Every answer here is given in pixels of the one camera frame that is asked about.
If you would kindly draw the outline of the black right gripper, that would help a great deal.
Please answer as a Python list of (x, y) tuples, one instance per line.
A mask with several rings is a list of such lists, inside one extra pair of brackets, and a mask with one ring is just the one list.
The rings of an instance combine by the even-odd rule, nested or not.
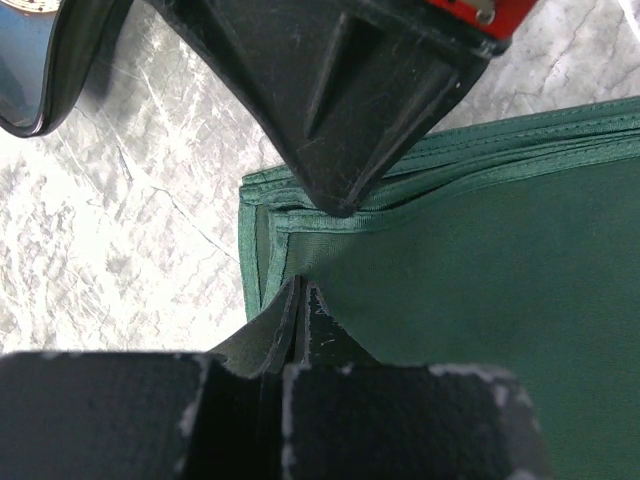
[(498, 40), (533, 9), (533, 0), (425, 3), (180, 0), (154, 8), (251, 112), (312, 203), (347, 217), (465, 97), (499, 55)]

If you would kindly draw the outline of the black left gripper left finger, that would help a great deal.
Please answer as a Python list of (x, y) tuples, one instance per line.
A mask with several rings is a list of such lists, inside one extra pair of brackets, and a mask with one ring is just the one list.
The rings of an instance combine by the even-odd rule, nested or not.
[(207, 352), (1, 359), (5, 479), (273, 479), (303, 283)]

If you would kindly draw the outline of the dark green cloth napkin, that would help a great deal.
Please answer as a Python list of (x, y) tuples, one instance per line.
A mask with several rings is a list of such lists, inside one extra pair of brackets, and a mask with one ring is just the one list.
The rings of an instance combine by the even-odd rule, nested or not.
[(284, 166), (239, 196), (249, 316), (304, 276), (380, 361), (513, 371), (558, 478), (638, 477), (637, 98), (430, 134), (347, 218)]

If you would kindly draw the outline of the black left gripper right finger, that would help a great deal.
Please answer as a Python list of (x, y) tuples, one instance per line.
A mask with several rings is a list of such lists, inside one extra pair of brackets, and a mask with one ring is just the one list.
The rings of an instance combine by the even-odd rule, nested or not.
[(550, 479), (532, 400), (482, 364), (377, 362), (304, 287), (283, 372), (286, 479)]

